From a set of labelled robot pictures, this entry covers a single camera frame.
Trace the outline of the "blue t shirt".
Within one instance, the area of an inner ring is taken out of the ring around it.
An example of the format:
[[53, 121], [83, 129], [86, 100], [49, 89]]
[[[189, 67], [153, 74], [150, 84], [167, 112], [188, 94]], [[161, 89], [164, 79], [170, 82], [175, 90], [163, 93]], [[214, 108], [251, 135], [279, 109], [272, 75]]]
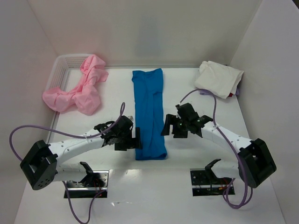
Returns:
[[164, 136], [163, 88], [161, 68], [132, 72], [135, 98], [135, 124], [140, 128], [142, 149], [135, 150], [138, 161], [164, 160], [167, 157]]

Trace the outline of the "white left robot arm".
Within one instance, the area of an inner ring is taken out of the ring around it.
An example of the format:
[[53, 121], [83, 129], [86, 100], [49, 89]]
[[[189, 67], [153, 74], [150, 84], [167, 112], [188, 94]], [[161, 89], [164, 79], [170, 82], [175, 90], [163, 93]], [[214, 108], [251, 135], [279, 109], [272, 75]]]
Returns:
[[133, 127], [133, 121], [121, 116], [117, 123], [109, 121], [96, 125], [79, 138], [61, 142], [33, 144], [20, 163], [33, 190], [40, 190], [52, 182], [72, 181], [83, 187], [92, 187], [98, 179], [86, 162], [67, 164], [66, 161], [91, 150], [114, 145], [116, 151], [141, 148], [141, 130]]

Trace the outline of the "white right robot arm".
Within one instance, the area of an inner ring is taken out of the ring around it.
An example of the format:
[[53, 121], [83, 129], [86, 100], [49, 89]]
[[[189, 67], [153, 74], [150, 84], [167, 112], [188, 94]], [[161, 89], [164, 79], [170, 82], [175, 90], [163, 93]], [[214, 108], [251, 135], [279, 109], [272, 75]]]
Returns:
[[237, 156], [236, 162], [215, 159], [205, 166], [210, 179], [241, 179], [253, 189], [276, 172], [277, 166], [267, 144], [251, 140], [221, 127], [206, 115], [199, 116], [190, 103], [176, 106], [176, 115], [167, 114], [161, 135], [187, 138], [188, 133], [210, 140]]

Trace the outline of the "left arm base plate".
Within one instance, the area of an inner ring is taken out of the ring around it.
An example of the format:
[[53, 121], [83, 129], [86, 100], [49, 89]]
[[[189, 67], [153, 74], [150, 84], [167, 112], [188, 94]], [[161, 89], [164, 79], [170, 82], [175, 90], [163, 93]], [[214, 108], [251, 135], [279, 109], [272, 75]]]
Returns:
[[66, 185], [70, 198], [107, 198], [109, 171], [94, 171], [93, 177], [88, 184], [76, 181], [67, 181]]

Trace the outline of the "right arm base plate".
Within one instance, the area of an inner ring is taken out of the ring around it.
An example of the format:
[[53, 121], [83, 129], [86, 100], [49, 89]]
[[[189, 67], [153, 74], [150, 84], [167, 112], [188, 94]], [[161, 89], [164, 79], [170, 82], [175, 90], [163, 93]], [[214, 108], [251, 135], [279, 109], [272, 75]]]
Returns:
[[191, 169], [190, 176], [193, 196], [220, 196], [232, 180], [210, 177], [204, 169]]

